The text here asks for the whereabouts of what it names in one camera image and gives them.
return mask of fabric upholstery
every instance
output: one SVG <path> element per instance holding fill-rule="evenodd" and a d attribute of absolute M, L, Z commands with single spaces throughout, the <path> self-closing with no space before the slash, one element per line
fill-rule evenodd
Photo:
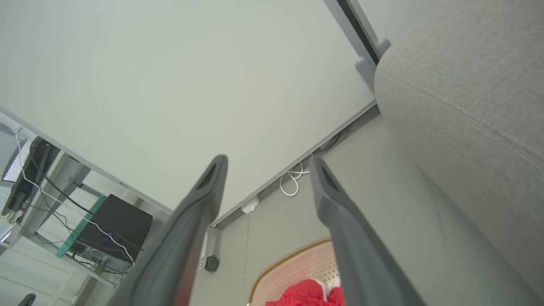
<path fill-rule="evenodd" d="M 544 299 L 544 1 L 437 5 L 386 52 L 397 138 Z"/>

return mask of pink basket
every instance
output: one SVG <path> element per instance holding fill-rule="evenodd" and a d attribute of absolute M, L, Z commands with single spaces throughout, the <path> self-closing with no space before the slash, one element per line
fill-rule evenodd
<path fill-rule="evenodd" d="M 264 306 L 277 301 L 285 290 L 305 279 L 323 283 L 338 277 L 335 251 L 329 237 L 310 243 L 267 268 L 254 283 L 248 305 Z"/>

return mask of wall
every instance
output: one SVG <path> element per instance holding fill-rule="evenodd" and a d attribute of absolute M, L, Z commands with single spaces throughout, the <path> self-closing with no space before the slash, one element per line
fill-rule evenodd
<path fill-rule="evenodd" d="M 0 123 L 7 126 L 12 131 L 20 127 L 21 129 L 19 130 L 19 134 L 21 135 L 21 139 L 34 139 L 36 137 L 36 134 L 31 130 L 21 126 L 21 124 L 17 123 L 15 120 L 2 112 L 0 112 Z"/>
<path fill-rule="evenodd" d="M 541 304 L 455 203 L 406 157 L 377 107 L 352 132 L 323 158 L 427 305 Z M 286 181 L 286 190 L 294 190 Z M 268 266 L 329 234 L 317 218 L 309 175 L 299 182 L 296 196 L 275 190 L 221 232 L 215 251 L 219 268 L 197 274 L 191 305 L 245 305 Z"/>
<path fill-rule="evenodd" d="M 13 1 L 0 19 L 0 109 L 168 210 L 226 154 L 229 213 L 374 100 L 323 1 Z"/>
<path fill-rule="evenodd" d="M 438 0 L 353 0 L 358 1 L 378 39 L 394 43 L 421 19 Z"/>

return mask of computer tower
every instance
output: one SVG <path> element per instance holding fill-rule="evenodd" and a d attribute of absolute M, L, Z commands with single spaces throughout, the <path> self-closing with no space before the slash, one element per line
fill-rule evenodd
<path fill-rule="evenodd" d="M 136 260 L 153 217 L 114 195 L 110 195 L 90 219 L 116 242 L 126 247 Z M 123 248 L 103 234 L 94 224 L 87 224 L 71 246 L 74 254 L 112 269 L 131 264 Z"/>

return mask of red cloth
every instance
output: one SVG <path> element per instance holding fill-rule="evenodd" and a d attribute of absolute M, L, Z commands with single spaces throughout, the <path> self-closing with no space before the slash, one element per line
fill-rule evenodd
<path fill-rule="evenodd" d="M 287 288 L 279 301 L 267 302 L 265 306 L 345 306 L 341 287 L 332 289 L 329 299 L 328 302 L 324 300 L 321 285 L 306 279 Z"/>
<path fill-rule="evenodd" d="M 329 294 L 329 303 L 336 306 L 345 306 L 344 290 L 342 286 L 333 288 Z"/>

